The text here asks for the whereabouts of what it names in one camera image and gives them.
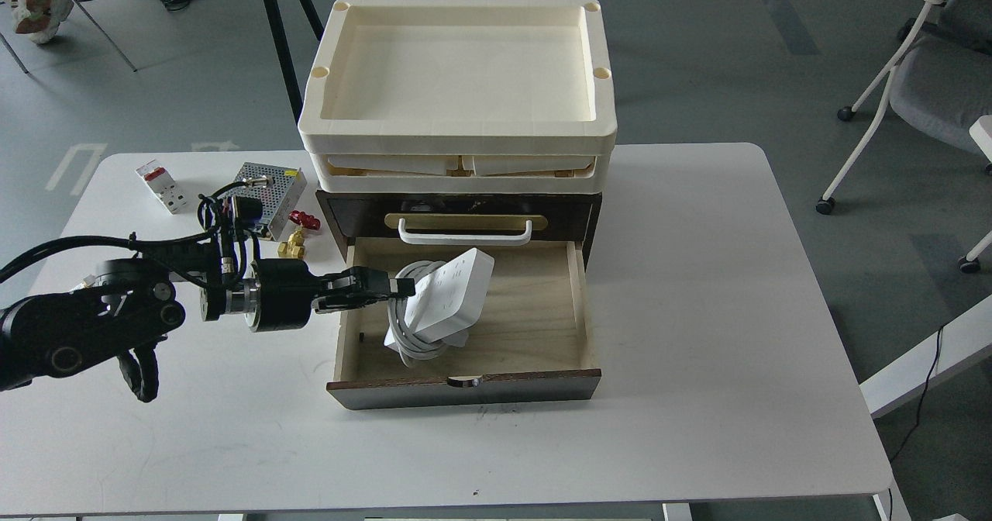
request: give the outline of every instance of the gray chair seat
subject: gray chair seat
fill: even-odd
[[[981,154],[968,128],[992,114],[992,56],[924,36],[904,56],[893,81],[890,103],[904,121]]]

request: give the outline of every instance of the dark wood drawer front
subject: dark wood drawer front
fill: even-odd
[[[330,382],[327,391],[352,411],[436,405],[485,405],[590,399],[598,368],[560,372],[487,374],[475,379],[426,378]]]
[[[356,238],[397,238],[386,225],[391,213],[541,215],[548,225],[534,240],[582,244],[588,260],[602,195],[391,195],[391,193],[316,193],[341,255]],[[500,232],[489,231],[489,234]]]

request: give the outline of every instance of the white drawer handle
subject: white drawer handle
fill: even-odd
[[[522,234],[415,234],[407,231],[407,219],[400,219],[400,240],[421,246],[523,246],[531,241],[534,223],[528,220]]]

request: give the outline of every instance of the office chair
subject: office chair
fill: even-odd
[[[921,34],[933,6],[945,4],[935,26]],[[832,213],[833,193],[861,156],[889,104],[923,133],[971,153],[981,154],[968,129],[992,114],[992,0],[924,0],[906,40],[853,105],[837,112],[847,122],[888,75],[882,100],[868,131],[837,172],[816,211]],[[992,164],[985,167],[992,174]]]

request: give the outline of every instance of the electrical outlet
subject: electrical outlet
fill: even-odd
[[[465,347],[468,327],[482,315],[494,260],[477,248],[461,254],[417,281],[407,299],[405,319],[419,338]],[[398,350],[392,328],[383,345]]]

